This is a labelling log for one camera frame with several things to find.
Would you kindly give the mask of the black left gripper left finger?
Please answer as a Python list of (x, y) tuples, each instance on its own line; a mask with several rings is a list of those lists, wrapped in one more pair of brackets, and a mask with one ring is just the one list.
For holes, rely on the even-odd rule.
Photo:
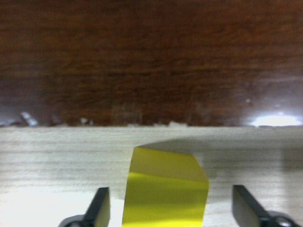
[(63, 219), (59, 227), (108, 227), (110, 221), (109, 187), (98, 188), (83, 215)]

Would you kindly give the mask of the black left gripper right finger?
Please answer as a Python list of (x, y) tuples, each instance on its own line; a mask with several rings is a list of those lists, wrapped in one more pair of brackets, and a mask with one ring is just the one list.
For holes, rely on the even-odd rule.
[(240, 227), (297, 227), (289, 215), (267, 211), (244, 185), (232, 187), (232, 214)]

